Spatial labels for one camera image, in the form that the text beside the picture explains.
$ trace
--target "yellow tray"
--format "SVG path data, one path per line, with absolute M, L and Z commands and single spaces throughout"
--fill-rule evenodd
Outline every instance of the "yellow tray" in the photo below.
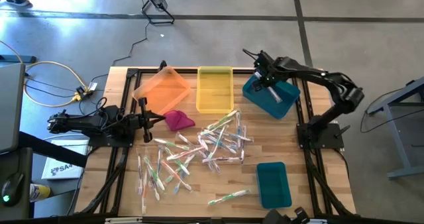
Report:
M 230 113 L 234 109 L 232 67 L 197 69 L 196 108 L 200 113 Z

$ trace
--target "teal plastic container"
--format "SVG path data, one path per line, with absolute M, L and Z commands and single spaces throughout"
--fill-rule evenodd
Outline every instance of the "teal plastic container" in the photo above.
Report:
M 282 162 L 261 163 L 256 167 L 260 204 L 265 209 L 290 207 L 289 182 Z
M 268 112 L 276 119 L 281 119 L 287 114 L 290 107 L 295 103 L 300 96 L 300 90 L 287 82 L 278 82 L 272 88 L 281 97 L 282 102 L 277 103 L 272 97 L 270 91 L 262 86 L 262 89 L 255 91 L 253 82 L 258 78 L 252 76 L 243 86 L 243 96 L 255 103 L 257 106 Z

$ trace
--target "yellow cable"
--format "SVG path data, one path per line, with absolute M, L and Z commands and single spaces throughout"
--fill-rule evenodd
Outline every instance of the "yellow cable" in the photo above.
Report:
M 7 45 L 5 42 L 3 42 L 3 41 L 1 41 L 0 40 L 0 42 L 2 43 L 2 44 L 4 44 L 6 47 L 8 47 L 8 48 L 10 48 L 10 50 L 12 50 L 12 52 L 14 52 L 15 54 L 16 54 L 16 56 L 17 56 L 17 58 L 19 59 L 19 62 L 21 63 L 21 64 L 24 64 L 23 63 L 23 61 L 22 61 L 22 58 L 21 58 L 21 56 L 19 56 L 19 54 L 13 49 L 13 48 L 11 48 L 9 45 Z M 64 65 L 64 64 L 61 64 L 61 63 L 59 63 L 59 62 L 52 62 L 52 61 L 41 61 L 41 62 L 36 62 L 36 63 L 34 63 L 34 64 L 31 64 L 31 65 L 28 65 L 26 68 L 25 68 L 25 71 L 28 71 L 28 70 L 30 70 L 33 66 L 36 66 L 36 65 L 39 65 L 39 64 L 54 64 L 54 65 L 58 65 L 58 66 L 61 66 L 61 67 L 63 67 L 63 68 L 66 68 L 66 69 L 68 69 L 69 71 L 71 71 L 71 73 L 78 79 L 78 81 L 81 83 L 81 85 L 84 87 L 84 90 L 85 91 L 88 91 L 88 87 L 84 84 L 84 82 L 81 80 L 81 78 L 70 68 L 70 67 L 68 67 L 67 65 Z M 76 94 L 70 101 L 68 101 L 67 103 L 64 103 L 64 104 L 59 104 L 59 105 L 49 105 L 49 104 L 44 104 L 44 103 L 40 103 L 40 102 L 38 102 L 38 101 L 36 101 L 36 100 L 34 100 L 29 94 L 28 94 L 28 92 L 26 91 L 27 90 L 27 86 L 26 86 L 26 84 L 27 84 L 27 81 L 28 80 L 26 80 L 25 82 L 24 82 L 24 94 L 28 97 L 28 99 L 30 99 L 32 102 L 34 102 L 34 103 L 36 103 L 36 104 L 39 104 L 39 105 L 42 105 L 42 106 L 45 106 L 45 107 L 62 107 L 62 106 L 65 106 L 65 105 L 69 105 L 69 104 L 71 104 L 72 102 L 74 102 L 74 101 L 77 101 L 77 100 L 79 100 L 79 98 L 80 98 L 80 95 L 78 95 L 78 94 Z

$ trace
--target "pink object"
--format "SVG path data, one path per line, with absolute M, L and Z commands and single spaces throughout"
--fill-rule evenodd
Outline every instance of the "pink object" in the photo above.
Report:
M 165 122 L 168 124 L 171 131 L 179 131 L 188 127 L 195 126 L 192 119 L 182 111 L 169 111 L 164 114 Z

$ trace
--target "wooden board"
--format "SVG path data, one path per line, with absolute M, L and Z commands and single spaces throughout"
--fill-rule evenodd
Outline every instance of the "wooden board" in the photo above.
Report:
M 108 105 L 120 104 L 126 72 L 127 68 L 125 67 L 111 68 L 105 88 L 105 97 L 108 99 Z M 200 129 L 220 119 L 223 115 L 199 113 L 195 107 L 197 75 L 182 74 L 182 76 L 190 83 L 191 92 L 174 109 L 185 112 L 189 118 L 195 121 L 196 126 L 183 130 L 182 134 L 193 143 L 196 143 L 195 136 Z M 149 77 L 151 75 L 143 75 L 142 83 Z M 283 162 L 286 165 L 293 205 L 289 208 L 279 209 L 279 212 L 294 217 L 294 209 L 303 207 L 310 216 L 313 215 L 303 152 L 297 147 L 295 133 L 297 115 L 295 106 L 290 109 L 283 119 L 276 120 L 272 118 L 265 111 L 261 110 L 261 108 L 242 96 L 242 86 L 249 77 L 248 75 L 234 75 L 235 109 L 242 111 L 242 123 L 247 125 L 247 135 L 254 138 L 253 143 L 246 144 L 244 164 L 219 163 L 222 172 L 218 174 L 211 172 L 207 165 L 201 163 L 201 158 L 196 156 L 188 168 L 191 174 L 185 179 L 192 186 L 193 191 L 189 192 L 181 186 L 179 192 L 174 195 L 173 189 L 177 182 L 173 180 L 166 186 L 166 193 L 160 192 L 161 200 L 157 201 L 154 197 L 154 192 L 149 189 L 146 200 L 146 216 L 264 217 L 268 210 L 263 209 L 260 205 L 255 174 L 256 165 L 261 162 Z M 310 92 L 316 114 L 320 114 L 330 107 L 329 94 L 324 87 L 311 84 Z M 155 138 L 182 144 L 181 141 L 175 139 L 175 132 L 168 130 L 165 122 L 157 123 L 151 131 Z M 157 144 L 154 142 L 144 144 L 142 141 L 142 132 L 138 131 L 134 141 L 134 147 L 129 152 L 121 206 L 119 208 L 120 216 L 140 216 L 142 214 L 141 198 L 136 194 L 138 180 L 137 150 L 142 155 L 147 150 L 148 156 L 156 168 Z M 173 152 L 180 152 L 180 150 L 175 148 L 171 150 Z M 79 191 L 76 211 L 86 207 L 103 185 L 109 156 L 110 148 L 100 148 L 89 157 L 81 190 Z M 221 149 L 216 156 L 229 156 L 229 153 Z M 327 181 L 331 189 L 348 210 L 355 212 L 343 160 L 332 150 L 324 150 L 323 159 Z M 165 169 L 162 169 L 160 177 L 162 180 L 168 177 Z M 250 189 L 251 194 L 214 206 L 207 205 L 208 201 L 243 189 Z M 109 207 L 113 202 L 115 185 L 111 190 Z M 323 209 L 320 189 L 318 189 L 318 196 L 321 209 Z

